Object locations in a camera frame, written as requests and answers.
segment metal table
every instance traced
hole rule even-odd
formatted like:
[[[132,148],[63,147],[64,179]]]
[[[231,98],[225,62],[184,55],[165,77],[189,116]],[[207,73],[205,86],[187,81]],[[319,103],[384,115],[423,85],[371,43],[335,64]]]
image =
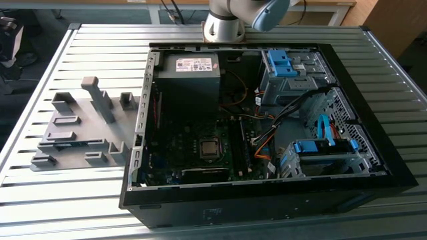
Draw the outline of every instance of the metal table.
[[[97,76],[111,97],[121,92],[140,95],[148,43],[200,40],[200,26],[87,24],[67,31],[0,154],[0,236],[29,240],[426,239],[427,98],[372,34],[358,27],[277,27],[268,33],[247,29],[247,40],[334,45],[419,182],[399,196],[339,215],[151,231],[117,207],[123,167],[29,170],[53,112],[55,92],[88,97],[80,89],[81,78]]]

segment black cable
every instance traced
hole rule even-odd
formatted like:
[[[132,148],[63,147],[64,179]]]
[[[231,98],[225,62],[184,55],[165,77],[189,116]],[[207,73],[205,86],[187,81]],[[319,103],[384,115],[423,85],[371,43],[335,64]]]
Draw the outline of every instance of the black cable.
[[[193,15],[195,15],[196,11],[197,10],[192,10],[192,14],[191,14],[189,18],[185,21],[189,21],[193,18]]]
[[[173,15],[173,12],[169,10],[165,2],[163,0],[161,1],[161,4],[164,6],[164,10],[167,11],[167,15],[168,15],[168,18],[171,19],[171,21],[175,23],[175,25],[177,25],[176,21],[175,21],[175,15]]]
[[[179,6],[176,5],[175,0],[171,0],[171,2],[172,2],[172,4],[173,4],[175,10],[176,10],[176,12],[177,12],[180,24],[185,25],[184,17],[183,17],[181,11],[180,11],[180,9],[179,9]]]
[[[336,84],[330,84],[328,86],[319,87],[315,90],[307,91],[303,95],[300,95],[297,98],[295,98],[283,108],[280,113],[273,118],[273,121],[271,123],[271,128],[256,138],[253,143],[257,143],[263,138],[269,137],[271,134],[273,134],[275,130],[281,124],[281,120],[291,115],[293,112],[297,111],[297,109],[301,107],[304,101],[312,97],[316,94],[327,93],[331,88],[336,87]]]
[[[164,7],[165,11],[168,13],[171,13],[171,10],[168,9],[168,6],[167,6],[165,2],[163,0],[160,0],[160,1],[161,1],[161,4],[163,4],[163,7]]]
[[[307,0],[303,0],[303,1],[304,1],[304,10],[301,11],[300,19],[299,19],[297,21],[289,23],[288,26],[289,26],[289,25],[293,25],[293,24],[296,24],[296,23],[297,23],[297,25],[301,24],[301,21],[303,21],[303,19],[304,19],[305,12],[307,12]]]

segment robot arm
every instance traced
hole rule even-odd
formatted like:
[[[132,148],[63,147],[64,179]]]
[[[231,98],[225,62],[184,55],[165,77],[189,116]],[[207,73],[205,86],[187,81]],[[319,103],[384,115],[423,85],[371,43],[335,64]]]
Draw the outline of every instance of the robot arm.
[[[280,22],[289,5],[299,0],[211,0],[203,34],[209,42],[240,42],[244,38],[241,21],[260,32]]]

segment wire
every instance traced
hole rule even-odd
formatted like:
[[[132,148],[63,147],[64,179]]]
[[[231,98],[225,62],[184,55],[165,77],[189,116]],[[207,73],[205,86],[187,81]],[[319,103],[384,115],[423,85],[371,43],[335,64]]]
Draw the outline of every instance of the wire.
[[[197,10],[192,10],[192,14],[191,14],[189,18],[185,21],[189,21],[193,18],[193,15],[195,15],[196,11]]]
[[[271,160],[271,159],[272,159],[269,156],[265,156],[265,155],[256,155],[255,158],[257,158],[257,159],[267,159],[267,160]]]
[[[165,9],[165,11],[167,11],[168,18],[169,18],[171,21],[175,23],[175,25],[177,25],[176,20],[175,20],[173,12],[169,10],[169,8],[168,8],[164,0],[160,0],[160,1],[161,1],[163,6],[164,6],[164,9]]]
[[[173,4],[175,10],[176,10],[176,12],[177,12],[180,24],[185,25],[184,17],[183,17],[181,11],[180,11],[180,9],[179,9],[179,6],[176,5],[175,0],[171,0],[171,2],[172,2],[172,4]]]
[[[307,0],[304,0],[304,10],[301,11],[300,19],[299,19],[297,21],[289,23],[288,26],[289,26],[289,25],[293,25],[293,24],[296,24],[296,23],[297,23],[297,25],[301,24],[301,21],[303,21],[304,16],[305,16],[305,12],[307,12]]]
[[[252,116],[252,115],[248,115],[248,114],[239,114],[239,113],[232,113],[227,108],[224,108],[223,106],[219,106],[227,113],[229,113],[231,115],[237,115],[237,116],[244,116],[244,117],[248,117],[248,118],[252,118],[252,119],[264,119],[264,117],[260,117],[260,116]]]
[[[256,108],[255,108],[255,116],[265,118],[265,115],[259,115],[259,109],[260,109],[260,106],[256,106]],[[268,119],[275,119],[275,116],[269,114],[267,118]]]
[[[317,89],[307,91],[303,95],[300,95],[297,98],[295,98],[283,108],[280,113],[276,115],[273,118],[273,121],[271,123],[269,129],[265,131],[264,134],[257,136],[253,140],[252,143],[256,144],[263,138],[265,138],[275,129],[281,124],[283,118],[285,118],[288,115],[291,115],[303,105],[305,99],[308,99],[311,96],[320,94],[320,93],[327,93],[332,87],[335,87],[335,84],[328,84],[327,86],[319,87]]]
[[[163,4],[163,7],[164,7],[165,11],[167,11],[168,13],[172,13],[171,10],[169,10],[169,8],[168,8],[168,6],[167,6],[167,4],[165,4],[165,2],[164,2],[163,0],[160,0],[160,1],[161,1],[161,4]]]
[[[241,103],[247,99],[247,96],[248,96],[248,88],[247,88],[245,82],[241,80],[241,78],[237,76],[237,74],[235,74],[235,72],[232,72],[231,70],[225,70],[225,72],[231,73],[235,76],[235,78],[239,79],[239,81],[241,82],[241,85],[244,87],[244,95],[243,95],[243,98],[239,101],[232,102],[232,103],[221,104],[220,105],[221,107],[228,107],[228,106],[237,105],[239,103]]]
[[[330,124],[330,127],[331,127],[331,129],[332,129],[335,138],[336,138],[336,139],[340,139],[342,136],[340,136],[339,131],[336,130],[336,127],[335,127],[335,125],[334,125],[332,123]]]
[[[263,157],[264,157],[264,155],[259,155],[259,153],[260,153],[263,147],[265,146],[265,144],[268,143],[268,141],[272,139],[275,133],[276,133],[276,131],[269,135],[269,137],[267,138],[267,140],[264,141],[264,143],[260,145],[259,149],[256,150],[256,152],[255,152],[255,157],[256,157],[256,158],[257,158],[259,156],[263,156]]]

